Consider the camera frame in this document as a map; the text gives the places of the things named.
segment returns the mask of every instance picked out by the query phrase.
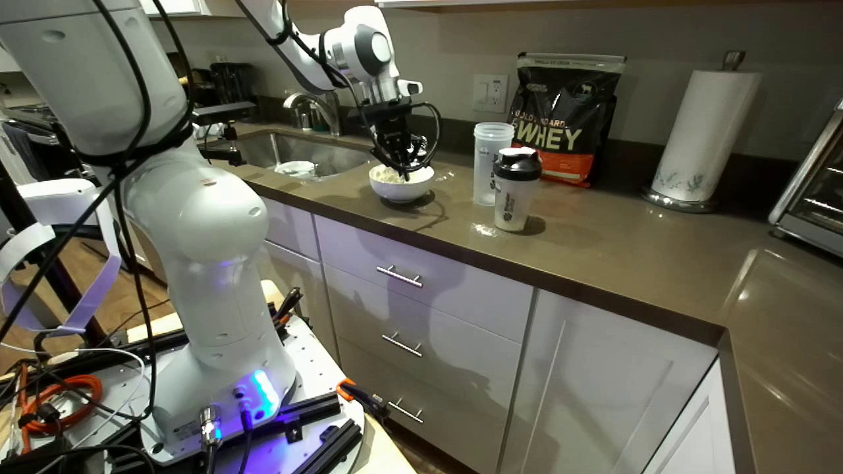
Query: brown countertop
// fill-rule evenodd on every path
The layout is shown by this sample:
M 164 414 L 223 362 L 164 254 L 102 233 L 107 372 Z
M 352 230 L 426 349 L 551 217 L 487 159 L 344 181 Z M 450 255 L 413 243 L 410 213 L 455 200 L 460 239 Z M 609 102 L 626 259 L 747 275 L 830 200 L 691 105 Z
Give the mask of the brown countertop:
M 525 235 L 506 235 L 472 202 L 472 168 L 458 164 L 467 159 L 440 156 L 435 199 L 415 209 L 372 196 L 369 167 L 317 184 L 230 172 L 267 199 L 720 345 L 741 412 L 737 472 L 843 470 L 841 262 L 755 221 L 559 184 L 539 184 Z

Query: drawer handle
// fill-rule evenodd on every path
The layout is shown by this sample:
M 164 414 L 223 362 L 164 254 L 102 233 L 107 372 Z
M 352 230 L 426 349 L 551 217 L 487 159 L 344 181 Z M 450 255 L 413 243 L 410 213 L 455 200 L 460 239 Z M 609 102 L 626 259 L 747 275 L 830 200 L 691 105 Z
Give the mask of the drawer handle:
M 393 333 L 393 334 L 379 334 L 385 342 L 400 349 L 402 354 L 410 354 L 415 359 L 422 359 L 422 342 L 415 349 L 410 349 L 409 342 L 397 339 L 400 334 Z
M 422 284 L 422 275 L 415 275 L 415 276 L 406 276 L 406 275 L 400 275 L 400 271 L 396 271 L 396 267 L 373 267 L 379 275 L 385 275 L 385 276 L 390 276 L 390 280 L 397 280 L 397 281 L 406 281 L 406 284 L 410 284 L 410 288 L 425 288 Z
M 402 397 L 393 400 L 390 409 L 397 412 L 397 414 L 402 414 L 406 418 L 410 418 L 410 422 L 415 422 L 415 425 L 425 425 L 425 418 L 422 418 L 425 409 L 419 409 L 415 414 L 410 414 L 410 412 L 402 409 L 400 404 L 402 404 Z

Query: protein powder bag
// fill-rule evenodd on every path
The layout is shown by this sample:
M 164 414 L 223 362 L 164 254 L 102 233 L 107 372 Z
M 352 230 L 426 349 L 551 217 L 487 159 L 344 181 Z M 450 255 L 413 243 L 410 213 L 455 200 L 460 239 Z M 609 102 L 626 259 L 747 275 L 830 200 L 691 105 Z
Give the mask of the protein powder bag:
M 609 138 L 624 55 L 522 52 L 513 145 L 534 147 L 543 176 L 587 187 Z

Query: gray wall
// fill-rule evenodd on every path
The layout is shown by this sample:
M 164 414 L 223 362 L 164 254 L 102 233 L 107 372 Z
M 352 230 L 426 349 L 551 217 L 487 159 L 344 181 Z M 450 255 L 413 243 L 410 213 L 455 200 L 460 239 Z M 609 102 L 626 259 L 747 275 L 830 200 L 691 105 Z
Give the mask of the gray wall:
M 339 25 L 339 12 L 302 12 L 302 31 Z M 692 69 L 716 69 L 730 48 L 747 51 L 745 72 L 764 77 L 737 152 L 800 162 L 843 98 L 843 6 L 696 6 L 555 12 L 388 12 L 402 77 L 450 120 L 472 112 L 472 73 L 506 73 L 513 89 L 519 51 L 618 52 L 626 73 L 610 138 L 664 145 Z M 245 22 L 176 22 L 195 67 L 247 62 L 259 92 L 296 89 L 285 64 Z

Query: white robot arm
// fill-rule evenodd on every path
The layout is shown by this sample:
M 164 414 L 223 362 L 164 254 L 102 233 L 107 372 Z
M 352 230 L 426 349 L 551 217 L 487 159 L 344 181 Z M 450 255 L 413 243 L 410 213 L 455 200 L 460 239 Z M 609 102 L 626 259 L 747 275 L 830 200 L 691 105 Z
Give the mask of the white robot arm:
M 352 9 L 344 26 L 298 35 L 285 2 L 240 0 L 251 22 L 317 89 L 363 88 L 361 117 L 379 162 L 409 175 L 422 141 L 409 135 L 409 92 L 376 9 Z M 190 102 L 137 0 L 0 0 L 0 43 L 51 105 L 80 159 L 122 180 L 118 199 L 164 262 L 168 295 L 190 345 L 159 366 L 141 441 L 159 464 L 199 451 L 203 414 L 218 443 L 242 433 L 242 397 L 256 425 L 296 385 L 260 293 L 267 209 L 238 176 L 203 162 L 190 141 Z

